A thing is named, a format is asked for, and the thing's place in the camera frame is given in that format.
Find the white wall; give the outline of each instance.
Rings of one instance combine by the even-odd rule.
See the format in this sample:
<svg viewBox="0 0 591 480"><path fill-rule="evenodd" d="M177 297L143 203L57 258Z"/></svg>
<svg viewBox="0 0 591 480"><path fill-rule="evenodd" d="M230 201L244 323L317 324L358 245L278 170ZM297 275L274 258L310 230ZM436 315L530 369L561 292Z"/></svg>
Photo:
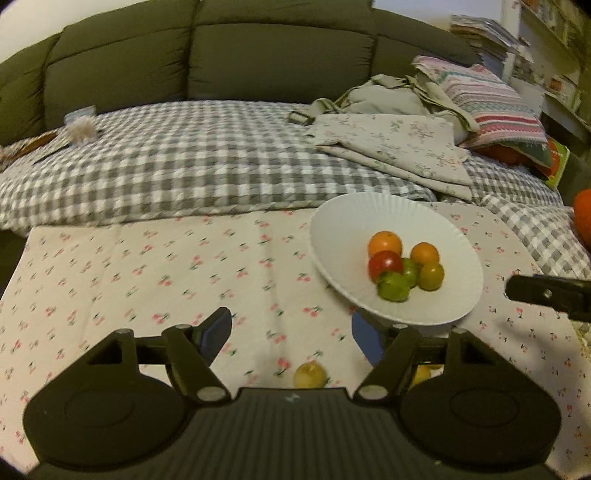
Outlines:
<svg viewBox="0 0 591 480"><path fill-rule="evenodd" d="M449 29L452 14L502 19L503 0L375 0L374 7Z"/></svg>
<svg viewBox="0 0 591 480"><path fill-rule="evenodd" d="M15 0L0 15L0 62L66 25L144 0Z"/></svg>

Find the tomato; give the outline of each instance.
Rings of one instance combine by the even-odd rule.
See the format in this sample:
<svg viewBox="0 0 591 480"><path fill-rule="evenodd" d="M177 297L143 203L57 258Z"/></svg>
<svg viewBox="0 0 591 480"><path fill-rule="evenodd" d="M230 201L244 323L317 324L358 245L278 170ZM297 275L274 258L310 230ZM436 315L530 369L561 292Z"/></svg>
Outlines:
<svg viewBox="0 0 591 480"><path fill-rule="evenodd" d="M383 272L404 272L404 264L400 255L390 252L383 251L376 253L368 261L368 273L371 281L376 283L380 273Z"/></svg>

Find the fruit bowl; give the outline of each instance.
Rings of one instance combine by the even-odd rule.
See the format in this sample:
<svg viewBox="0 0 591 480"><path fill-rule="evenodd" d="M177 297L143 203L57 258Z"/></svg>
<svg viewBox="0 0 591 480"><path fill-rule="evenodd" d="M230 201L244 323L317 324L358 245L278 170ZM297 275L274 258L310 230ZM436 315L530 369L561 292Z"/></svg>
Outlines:
<svg viewBox="0 0 591 480"><path fill-rule="evenodd" d="M414 288L401 303L381 299L367 268L367 244L379 231L401 238L403 257L420 242L435 245L445 268L441 288ZM358 307L397 323L454 322L468 314L482 294L480 259L464 234L421 203L386 193L352 193L322 204L311 220L310 252L335 290Z"/></svg>

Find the pillow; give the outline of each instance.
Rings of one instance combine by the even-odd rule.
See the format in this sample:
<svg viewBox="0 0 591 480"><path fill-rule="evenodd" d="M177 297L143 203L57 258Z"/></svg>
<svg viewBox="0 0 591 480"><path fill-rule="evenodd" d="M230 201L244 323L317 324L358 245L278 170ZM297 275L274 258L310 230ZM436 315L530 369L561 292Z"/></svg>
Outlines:
<svg viewBox="0 0 591 480"><path fill-rule="evenodd" d="M413 65L443 88L449 98L471 114L480 133L463 148L502 145L543 167L552 166L544 127L519 94L482 65L460 67L445 60L418 56Z"/></svg>

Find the sofa cushion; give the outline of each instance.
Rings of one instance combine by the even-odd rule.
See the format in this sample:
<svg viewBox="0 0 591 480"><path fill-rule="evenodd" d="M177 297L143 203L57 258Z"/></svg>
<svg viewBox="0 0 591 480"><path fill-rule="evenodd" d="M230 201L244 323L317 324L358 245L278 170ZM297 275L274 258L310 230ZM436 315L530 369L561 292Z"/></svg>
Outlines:
<svg viewBox="0 0 591 480"><path fill-rule="evenodd" d="M104 113L185 99L195 5L150 0L66 27L46 72L47 127L89 105Z"/></svg>
<svg viewBox="0 0 591 480"><path fill-rule="evenodd" d="M366 0L205 0L189 57L189 98L310 103L369 78Z"/></svg>
<svg viewBox="0 0 591 480"><path fill-rule="evenodd" d="M45 131L43 66L58 38L46 38L0 64L0 145Z"/></svg>
<svg viewBox="0 0 591 480"><path fill-rule="evenodd" d="M196 15L197 25L278 24L348 30L372 35L371 10L360 0L204 0Z"/></svg>
<svg viewBox="0 0 591 480"><path fill-rule="evenodd" d="M413 18L373 9L378 42L371 75L385 73L394 77L414 75L411 65L417 55L427 55L471 66L480 59L461 38Z"/></svg>

